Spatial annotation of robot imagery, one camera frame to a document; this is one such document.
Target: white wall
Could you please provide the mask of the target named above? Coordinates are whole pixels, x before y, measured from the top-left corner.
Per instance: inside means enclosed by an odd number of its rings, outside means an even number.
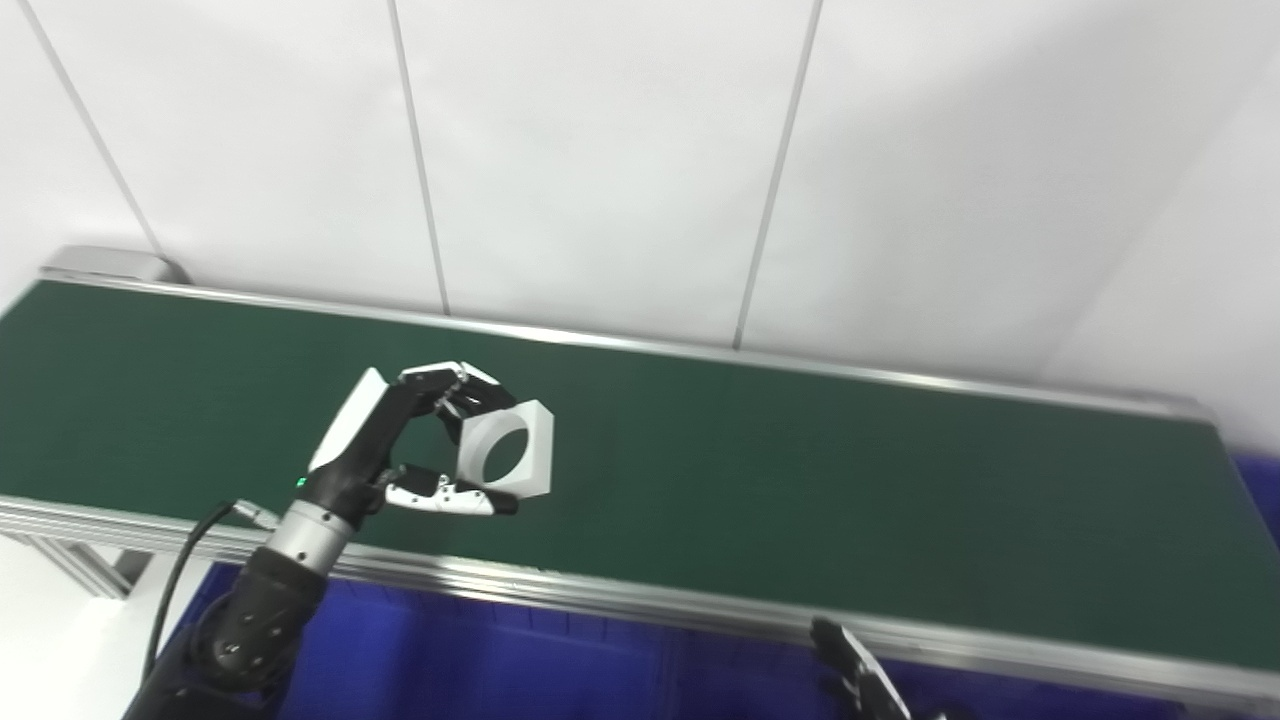
[[[155,246],[204,284],[1192,395],[1280,452],[1270,0],[826,0],[812,37],[812,0],[27,1],[0,304],[60,243]]]

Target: black cable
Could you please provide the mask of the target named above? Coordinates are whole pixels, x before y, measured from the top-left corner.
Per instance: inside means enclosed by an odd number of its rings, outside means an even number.
[[[178,587],[178,578],[182,575],[183,566],[187,565],[187,559],[191,557],[191,551],[195,550],[196,543],[200,538],[205,537],[209,528],[218,524],[219,520],[225,518],[236,507],[236,503],[221,501],[212,511],[205,516],[204,520],[196,523],[196,527],[191,529],[187,536],[187,542],[182,544],[182,550],[178,551],[178,557],[173,562],[173,570],[169,570],[169,580],[165,582],[164,592],[160,594],[160,606],[156,607],[156,619],[151,625],[151,639],[147,642],[147,655],[142,664],[142,682],[147,682],[151,676],[151,671],[156,666],[156,655],[160,650],[160,634],[164,632],[164,620],[169,614],[169,602],[173,600],[174,588]]]

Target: white floor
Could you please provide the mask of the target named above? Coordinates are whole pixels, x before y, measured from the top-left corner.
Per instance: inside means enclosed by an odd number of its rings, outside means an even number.
[[[127,601],[93,598],[36,551],[0,537],[0,715],[118,720],[137,689],[172,564],[155,557]],[[187,564],[170,626],[207,569]]]

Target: green conveyor belt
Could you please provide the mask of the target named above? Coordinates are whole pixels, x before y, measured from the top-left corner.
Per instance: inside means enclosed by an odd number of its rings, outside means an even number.
[[[360,542],[1280,670],[1280,556],[1194,420],[41,282],[0,495],[283,510],[366,366],[453,359],[556,414],[553,493]],[[431,425],[397,460],[439,466]]]

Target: white hexagonal part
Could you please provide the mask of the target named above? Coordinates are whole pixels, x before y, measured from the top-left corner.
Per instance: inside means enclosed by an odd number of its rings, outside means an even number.
[[[511,410],[494,410],[462,420],[458,442],[458,479],[516,497],[534,497],[552,491],[552,438],[556,416],[536,400]],[[484,482],[484,462],[498,441],[516,430],[529,430],[525,455],[509,473]]]

